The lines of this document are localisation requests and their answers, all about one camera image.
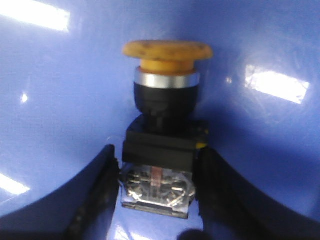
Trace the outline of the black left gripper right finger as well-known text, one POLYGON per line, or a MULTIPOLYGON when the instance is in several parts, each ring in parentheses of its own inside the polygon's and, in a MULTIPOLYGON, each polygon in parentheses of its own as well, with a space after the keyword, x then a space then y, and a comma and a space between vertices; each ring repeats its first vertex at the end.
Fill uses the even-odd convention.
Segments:
POLYGON ((205 235, 212 240, 318 240, 320 224, 273 200, 205 147, 194 166, 205 235))

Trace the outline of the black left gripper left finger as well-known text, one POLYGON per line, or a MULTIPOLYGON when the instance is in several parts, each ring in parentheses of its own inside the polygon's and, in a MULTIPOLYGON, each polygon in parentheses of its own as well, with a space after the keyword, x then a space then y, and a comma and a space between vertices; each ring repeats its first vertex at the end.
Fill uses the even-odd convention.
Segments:
POLYGON ((119 184, 115 147, 106 145, 69 182, 46 197, 0 218, 2 240, 105 240, 119 184))

